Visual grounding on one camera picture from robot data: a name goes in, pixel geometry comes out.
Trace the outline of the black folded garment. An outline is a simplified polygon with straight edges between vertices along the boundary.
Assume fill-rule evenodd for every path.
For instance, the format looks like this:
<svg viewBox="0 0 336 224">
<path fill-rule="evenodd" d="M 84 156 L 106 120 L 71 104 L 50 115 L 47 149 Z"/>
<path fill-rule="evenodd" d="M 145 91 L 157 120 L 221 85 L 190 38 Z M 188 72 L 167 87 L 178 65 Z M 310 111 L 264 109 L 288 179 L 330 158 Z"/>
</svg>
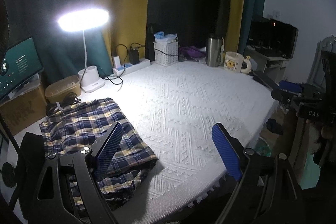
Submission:
<svg viewBox="0 0 336 224">
<path fill-rule="evenodd" d="M 28 221 L 34 211 L 37 182 L 44 164 L 45 147 L 42 135 L 26 132 L 20 146 L 15 178 L 23 218 Z"/>
</svg>

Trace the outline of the black television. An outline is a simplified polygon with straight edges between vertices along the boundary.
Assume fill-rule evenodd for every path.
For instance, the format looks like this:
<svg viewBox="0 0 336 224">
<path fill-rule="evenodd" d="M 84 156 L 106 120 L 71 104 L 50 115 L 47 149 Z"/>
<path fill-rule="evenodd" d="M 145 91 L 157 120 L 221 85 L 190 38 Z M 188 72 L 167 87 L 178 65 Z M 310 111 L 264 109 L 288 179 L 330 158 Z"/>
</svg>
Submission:
<svg viewBox="0 0 336 224">
<path fill-rule="evenodd" d="M 255 16 L 247 45 L 266 56 L 291 59 L 297 42 L 298 28 L 276 19 Z"/>
</svg>

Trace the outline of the white bear mug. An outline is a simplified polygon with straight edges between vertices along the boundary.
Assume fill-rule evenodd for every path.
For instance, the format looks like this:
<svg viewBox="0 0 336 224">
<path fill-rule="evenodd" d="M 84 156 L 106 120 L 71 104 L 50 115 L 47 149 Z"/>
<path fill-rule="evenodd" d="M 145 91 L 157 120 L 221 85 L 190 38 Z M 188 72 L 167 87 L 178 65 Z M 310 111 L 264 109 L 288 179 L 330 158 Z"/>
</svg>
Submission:
<svg viewBox="0 0 336 224">
<path fill-rule="evenodd" d="M 248 74 L 252 71 L 251 57 L 244 57 L 237 52 L 226 52 L 224 69 L 233 73 Z"/>
</svg>

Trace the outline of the stainless steel tumbler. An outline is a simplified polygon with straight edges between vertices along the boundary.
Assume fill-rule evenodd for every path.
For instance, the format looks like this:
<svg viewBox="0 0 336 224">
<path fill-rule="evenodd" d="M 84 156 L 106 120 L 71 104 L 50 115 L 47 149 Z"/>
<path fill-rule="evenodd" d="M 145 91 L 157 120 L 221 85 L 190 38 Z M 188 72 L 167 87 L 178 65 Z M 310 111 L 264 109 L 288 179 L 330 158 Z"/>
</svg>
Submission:
<svg viewBox="0 0 336 224">
<path fill-rule="evenodd" d="M 206 45 L 206 64 L 209 67 L 219 67 L 223 64 L 224 38 L 210 37 Z"/>
</svg>

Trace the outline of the cardboard box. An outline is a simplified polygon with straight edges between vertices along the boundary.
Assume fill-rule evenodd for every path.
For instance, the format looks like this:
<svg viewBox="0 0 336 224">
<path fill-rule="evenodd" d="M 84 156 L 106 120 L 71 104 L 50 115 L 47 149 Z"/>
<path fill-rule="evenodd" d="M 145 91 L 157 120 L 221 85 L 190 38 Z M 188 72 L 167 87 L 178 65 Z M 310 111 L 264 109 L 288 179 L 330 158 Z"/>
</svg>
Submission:
<svg viewBox="0 0 336 224">
<path fill-rule="evenodd" d="M 45 89 L 43 85 L 39 85 L 36 89 L 3 104 L 1 116 L 14 136 L 45 117 L 46 106 Z"/>
</svg>

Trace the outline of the beige lidded container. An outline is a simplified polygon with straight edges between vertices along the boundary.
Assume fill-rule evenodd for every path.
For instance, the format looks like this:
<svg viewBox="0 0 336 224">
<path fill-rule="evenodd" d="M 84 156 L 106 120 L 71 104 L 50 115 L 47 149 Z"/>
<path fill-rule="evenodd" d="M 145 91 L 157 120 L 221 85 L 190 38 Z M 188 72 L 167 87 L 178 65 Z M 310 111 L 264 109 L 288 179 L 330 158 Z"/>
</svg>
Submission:
<svg viewBox="0 0 336 224">
<path fill-rule="evenodd" d="M 45 90 L 45 98 L 50 103 L 62 102 L 70 93 L 81 95 L 80 79 L 76 75 L 68 76 L 49 85 Z"/>
</svg>

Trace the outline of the purple cloth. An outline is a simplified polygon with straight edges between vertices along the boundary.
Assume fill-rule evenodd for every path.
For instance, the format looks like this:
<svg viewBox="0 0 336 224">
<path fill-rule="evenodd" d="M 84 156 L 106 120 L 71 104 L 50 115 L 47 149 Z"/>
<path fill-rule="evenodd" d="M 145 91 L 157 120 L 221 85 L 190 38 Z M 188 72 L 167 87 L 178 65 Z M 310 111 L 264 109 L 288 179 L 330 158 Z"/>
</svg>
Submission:
<svg viewBox="0 0 336 224">
<path fill-rule="evenodd" d="M 179 54 L 182 55 L 186 60 L 196 60 L 206 57 L 205 51 L 190 46 L 190 47 L 180 47 Z"/>
</svg>

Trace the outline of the white textured table cover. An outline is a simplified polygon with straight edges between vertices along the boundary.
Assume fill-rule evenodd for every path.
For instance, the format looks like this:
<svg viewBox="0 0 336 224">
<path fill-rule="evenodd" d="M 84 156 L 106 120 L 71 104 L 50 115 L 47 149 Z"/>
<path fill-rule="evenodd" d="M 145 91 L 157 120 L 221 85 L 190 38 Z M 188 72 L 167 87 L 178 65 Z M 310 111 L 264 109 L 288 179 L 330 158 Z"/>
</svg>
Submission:
<svg viewBox="0 0 336 224">
<path fill-rule="evenodd" d="M 270 91 L 242 73 L 185 61 L 151 64 L 83 93 L 84 102 L 112 98 L 158 161 L 124 206 L 120 223 L 156 223 L 204 196 L 226 169 L 211 137 L 221 123 L 243 145 L 251 144 L 272 115 Z"/>
</svg>

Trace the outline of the white perforated plastic basket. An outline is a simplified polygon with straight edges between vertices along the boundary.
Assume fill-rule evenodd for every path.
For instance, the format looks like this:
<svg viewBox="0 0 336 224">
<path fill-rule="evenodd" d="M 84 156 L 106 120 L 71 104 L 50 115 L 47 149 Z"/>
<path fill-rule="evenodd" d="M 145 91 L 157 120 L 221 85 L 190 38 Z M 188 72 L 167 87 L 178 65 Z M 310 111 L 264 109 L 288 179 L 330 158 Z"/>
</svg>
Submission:
<svg viewBox="0 0 336 224">
<path fill-rule="evenodd" d="M 153 43 L 155 62 L 162 66 L 170 66 L 179 62 L 178 42 Z"/>
</svg>

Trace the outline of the computer monitor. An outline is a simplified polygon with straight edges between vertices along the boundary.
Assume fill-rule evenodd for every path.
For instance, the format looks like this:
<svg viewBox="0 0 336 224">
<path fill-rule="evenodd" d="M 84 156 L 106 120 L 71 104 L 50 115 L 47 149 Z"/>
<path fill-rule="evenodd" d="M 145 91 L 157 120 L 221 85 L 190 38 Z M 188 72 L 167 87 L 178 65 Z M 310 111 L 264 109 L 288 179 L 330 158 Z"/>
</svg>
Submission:
<svg viewBox="0 0 336 224">
<path fill-rule="evenodd" d="M 1 63 L 1 100 L 42 70 L 33 38 L 9 48 Z"/>
</svg>

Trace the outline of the white power strip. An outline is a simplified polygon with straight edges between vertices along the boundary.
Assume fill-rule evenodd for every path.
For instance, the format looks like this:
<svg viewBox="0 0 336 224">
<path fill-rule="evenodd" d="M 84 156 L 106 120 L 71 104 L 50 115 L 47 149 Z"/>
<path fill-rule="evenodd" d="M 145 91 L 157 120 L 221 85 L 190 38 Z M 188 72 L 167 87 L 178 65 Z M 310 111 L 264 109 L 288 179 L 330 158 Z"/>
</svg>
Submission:
<svg viewBox="0 0 336 224">
<path fill-rule="evenodd" d="M 126 63 L 125 65 L 122 65 L 119 68 L 113 68 L 113 74 L 121 77 L 123 75 L 139 71 L 143 68 L 147 68 L 150 65 L 151 65 L 150 60 L 143 58 L 139 60 L 138 64 L 133 65 L 131 63 Z"/>
</svg>

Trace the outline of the white USB charger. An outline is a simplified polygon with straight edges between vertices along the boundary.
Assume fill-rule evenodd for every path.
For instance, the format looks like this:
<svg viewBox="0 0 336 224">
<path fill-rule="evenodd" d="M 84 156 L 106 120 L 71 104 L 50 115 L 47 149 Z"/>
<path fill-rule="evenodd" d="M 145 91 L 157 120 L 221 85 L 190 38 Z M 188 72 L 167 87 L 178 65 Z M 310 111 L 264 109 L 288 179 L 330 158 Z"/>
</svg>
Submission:
<svg viewBox="0 0 336 224">
<path fill-rule="evenodd" d="M 112 59 L 113 59 L 113 66 L 116 69 L 119 68 L 121 66 L 120 57 L 117 55 L 117 56 L 113 56 Z"/>
</svg>

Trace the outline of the blue plastic bag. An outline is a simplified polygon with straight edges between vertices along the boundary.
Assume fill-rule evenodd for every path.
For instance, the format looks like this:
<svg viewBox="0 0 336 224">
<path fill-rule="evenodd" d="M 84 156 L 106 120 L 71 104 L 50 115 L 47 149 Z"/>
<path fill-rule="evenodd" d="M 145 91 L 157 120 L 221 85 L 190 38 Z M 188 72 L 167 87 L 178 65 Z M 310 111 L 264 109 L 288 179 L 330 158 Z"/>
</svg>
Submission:
<svg viewBox="0 0 336 224">
<path fill-rule="evenodd" d="M 172 43 L 176 40 L 177 34 L 165 34 L 163 31 L 154 34 L 156 43 Z"/>
</svg>

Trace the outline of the black power adapter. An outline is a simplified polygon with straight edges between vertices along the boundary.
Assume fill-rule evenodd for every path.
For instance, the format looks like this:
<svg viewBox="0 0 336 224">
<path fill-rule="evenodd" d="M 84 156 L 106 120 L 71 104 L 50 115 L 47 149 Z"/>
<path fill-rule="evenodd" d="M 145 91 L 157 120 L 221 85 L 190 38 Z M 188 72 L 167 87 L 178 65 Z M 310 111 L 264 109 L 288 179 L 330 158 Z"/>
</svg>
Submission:
<svg viewBox="0 0 336 224">
<path fill-rule="evenodd" d="M 139 64 L 139 53 L 138 53 L 138 50 L 129 50 L 129 62 L 132 65 Z"/>
</svg>

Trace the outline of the white desk lamp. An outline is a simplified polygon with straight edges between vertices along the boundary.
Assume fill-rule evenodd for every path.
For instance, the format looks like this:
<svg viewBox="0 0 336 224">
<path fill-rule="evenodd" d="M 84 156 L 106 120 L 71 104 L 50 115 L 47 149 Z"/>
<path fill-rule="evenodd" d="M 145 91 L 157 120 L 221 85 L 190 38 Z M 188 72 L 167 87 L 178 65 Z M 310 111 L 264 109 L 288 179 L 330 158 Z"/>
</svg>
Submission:
<svg viewBox="0 0 336 224">
<path fill-rule="evenodd" d="M 99 76 L 96 65 L 88 66 L 88 53 L 85 32 L 99 28 L 109 21 L 109 12 L 98 7 L 87 7 L 63 14 L 57 20 L 59 27 L 64 32 L 81 32 L 84 47 L 84 68 L 78 71 L 80 87 L 85 93 L 92 93 L 105 85 L 105 81 Z"/>
</svg>

